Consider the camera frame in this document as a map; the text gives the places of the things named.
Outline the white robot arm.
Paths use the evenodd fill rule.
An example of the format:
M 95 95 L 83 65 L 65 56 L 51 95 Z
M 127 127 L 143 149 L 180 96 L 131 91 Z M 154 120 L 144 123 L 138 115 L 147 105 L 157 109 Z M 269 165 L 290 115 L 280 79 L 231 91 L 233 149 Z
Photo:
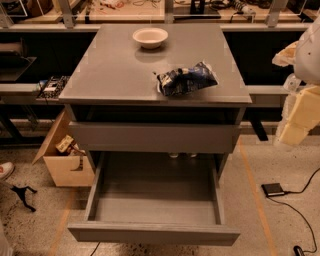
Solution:
M 283 84 L 288 96 L 276 131 L 276 145 L 291 149 L 320 123 L 320 17 L 272 63 L 294 68 Z

